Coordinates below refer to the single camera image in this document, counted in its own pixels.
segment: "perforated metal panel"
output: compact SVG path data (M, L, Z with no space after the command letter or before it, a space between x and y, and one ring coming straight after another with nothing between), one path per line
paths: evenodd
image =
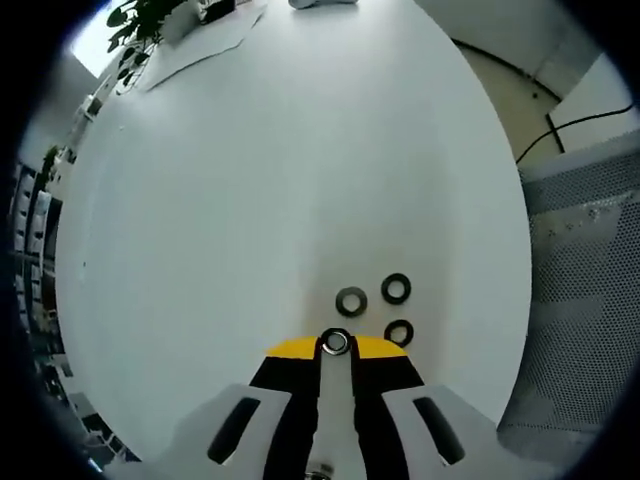
M570 465L640 354L640 132L523 171L533 290L498 428L519 456Z

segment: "white paper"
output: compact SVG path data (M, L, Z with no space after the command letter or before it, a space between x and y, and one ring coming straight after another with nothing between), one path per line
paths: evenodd
M196 28L175 47L160 45L142 74L140 88L151 90L191 65L236 48L266 8L265 0L254 0L238 6L226 17Z

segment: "black washer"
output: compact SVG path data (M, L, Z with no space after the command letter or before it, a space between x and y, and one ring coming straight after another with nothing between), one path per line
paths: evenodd
M348 295L355 295L360 300L360 305L355 310L347 310L344 306L344 299ZM348 318L357 317L362 315L364 311L367 309L367 296L362 291L362 289L358 287L347 287L343 288L336 295L336 310L340 312L340 315L343 315Z
M399 297L394 297L389 293L389 286L393 282L400 282L404 287L404 291ZM402 273L392 273L382 281L380 291L382 292L382 298L384 298L388 303L391 305L401 305L407 300L407 298L409 298L409 295L411 295L411 282L407 276Z
M404 328L407 330L407 335L400 342L396 342L395 340L391 339L391 334L396 328ZM411 343L411 340L413 340L413 333L413 325L411 325L411 323L409 323L407 320L394 320L389 325L387 325L387 328L384 329L384 339L395 343L401 348L404 348Z

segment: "floor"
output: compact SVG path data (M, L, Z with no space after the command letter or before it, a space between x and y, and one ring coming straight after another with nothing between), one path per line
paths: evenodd
M460 51L471 65L498 112L514 158L540 135L549 131L545 114L557 104L556 98L517 72L473 50ZM555 157L560 149L553 135L538 143L520 166L531 166Z

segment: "black cable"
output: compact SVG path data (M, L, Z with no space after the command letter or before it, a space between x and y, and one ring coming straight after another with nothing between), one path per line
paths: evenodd
M520 160L522 160L524 158L524 156L529 153L531 151L531 149L533 147L535 147L537 145L537 143L542 140L543 138L551 135L552 133L557 132L558 130L560 130L561 128L564 127L570 127L571 125L575 125L576 123L582 123L582 122L586 122L587 120L593 120L595 118L604 118L604 117L611 117L613 115L620 115L621 113L627 113L629 110L631 110L633 108L633 103L631 105L629 105L628 107L625 107L621 110L613 110L611 112L606 112L606 113L598 113L597 115L589 115L588 117L583 117L583 118L579 118L577 120L572 120L570 122L567 123L563 123L562 125L560 125L559 127L554 128L553 130L549 130L547 133L540 135L538 138L536 138L533 143L531 145L529 145L527 147L527 149L522 152L522 155L520 155L518 157L518 159L516 160L516 165L518 163L520 163Z

